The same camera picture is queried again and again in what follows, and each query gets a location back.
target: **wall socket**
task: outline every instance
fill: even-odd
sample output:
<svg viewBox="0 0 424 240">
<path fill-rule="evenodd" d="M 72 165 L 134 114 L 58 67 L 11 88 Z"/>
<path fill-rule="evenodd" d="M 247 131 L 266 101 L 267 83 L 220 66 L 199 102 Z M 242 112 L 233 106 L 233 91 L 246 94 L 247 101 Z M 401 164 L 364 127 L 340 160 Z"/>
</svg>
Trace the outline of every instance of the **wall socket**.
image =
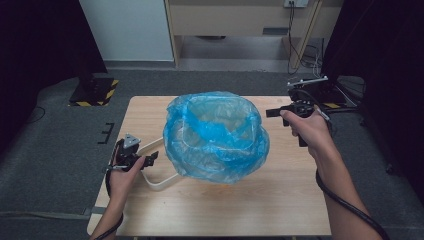
<svg viewBox="0 0 424 240">
<path fill-rule="evenodd" d="M 309 0 L 284 0 L 284 7 L 290 8 L 290 2 L 294 3 L 295 8 L 305 8 L 308 6 Z"/>
</svg>

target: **hand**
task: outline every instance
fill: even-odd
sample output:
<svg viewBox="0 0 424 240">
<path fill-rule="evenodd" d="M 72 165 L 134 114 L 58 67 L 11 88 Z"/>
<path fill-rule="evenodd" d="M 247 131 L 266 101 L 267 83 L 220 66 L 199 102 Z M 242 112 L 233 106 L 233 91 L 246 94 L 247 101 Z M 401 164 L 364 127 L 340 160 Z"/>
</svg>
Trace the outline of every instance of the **hand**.
<svg viewBox="0 0 424 240">
<path fill-rule="evenodd" d="M 309 153 L 317 158 L 318 152 L 330 147 L 336 149 L 324 118 L 315 110 L 308 118 L 301 118 L 291 111 L 282 110 L 280 115 L 290 123 L 293 136 L 302 136 L 308 144 Z"/>
<path fill-rule="evenodd" d="M 110 189 L 111 189 L 111 200 L 126 200 L 127 196 L 134 184 L 134 180 L 137 174 L 140 172 L 140 168 L 143 166 L 145 157 L 140 157 L 135 162 L 134 166 L 128 171 L 112 170 L 110 173 Z"/>
</svg>

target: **crumpled plastic bag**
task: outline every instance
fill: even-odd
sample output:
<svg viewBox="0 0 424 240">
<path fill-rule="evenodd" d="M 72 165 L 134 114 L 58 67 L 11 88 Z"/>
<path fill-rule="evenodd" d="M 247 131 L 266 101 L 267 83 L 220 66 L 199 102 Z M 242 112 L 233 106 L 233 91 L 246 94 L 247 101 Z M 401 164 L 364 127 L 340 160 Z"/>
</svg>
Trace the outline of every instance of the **crumpled plastic bag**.
<svg viewBox="0 0 424 240">
<path fill-rule="evenodd" d="M 247 99 L 229 92 L 190 94 L 167 110 L 165 150 L 180 175 L 233 184 L 265 163 L 268 133 Z"/>
</svg>

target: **wooden tabletop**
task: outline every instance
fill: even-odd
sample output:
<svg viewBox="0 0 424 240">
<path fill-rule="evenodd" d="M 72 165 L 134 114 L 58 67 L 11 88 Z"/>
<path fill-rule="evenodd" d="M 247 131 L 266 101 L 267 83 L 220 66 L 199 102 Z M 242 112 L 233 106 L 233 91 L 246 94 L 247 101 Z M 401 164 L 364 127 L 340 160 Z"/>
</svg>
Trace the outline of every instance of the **wooden tabletop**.
<svg viewBox="0 0 424 240">
<path fill-rule="evenodd" d="M 162 137 L 166 107 L 175 97 L 133 97 L 118 139 L 130 133 L 141 138 L 141 146 Z M 265 110 L 291 103 L 289 97 L 245 97 L 258 108 L 262 125 L 270 137 L 265 164 L 234 185 L 213 184 L 181 178 L 162 191 L 149 188 L 137 178 L 128 197 L 120 236 L 305 236 L 330 235 L 323 193 L 315 183 L 316 166 L 307 148 L 298 147 L 290 128 L 281 118 L 266 118 Z M 157 148 L 159 158 L 144 174 L 160 182 L 175 169 Z M 107 206 L 103 185 L 95 204 Z M 91 234 L 101 214 L 92 214 Z"/>
</svg>

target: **black curtain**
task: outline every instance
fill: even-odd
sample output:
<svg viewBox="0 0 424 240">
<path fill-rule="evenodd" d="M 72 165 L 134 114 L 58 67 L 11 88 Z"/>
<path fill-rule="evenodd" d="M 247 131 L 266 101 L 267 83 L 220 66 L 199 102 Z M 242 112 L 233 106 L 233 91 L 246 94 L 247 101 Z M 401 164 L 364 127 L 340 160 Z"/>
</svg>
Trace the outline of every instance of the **black curtain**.
<svg viewBox="0 0 424 240">
<path fill-rule="evenodd" d="M 424 4 L 345 0 L 322 72 L 365 80 L 365 122 L 424 204 Z"/>
<path fill-rule="evenodd" d="M 0 0 L 0 153 L 27 121 L 38 92 L 107 72 L 77 0 Z"/>
</svg>

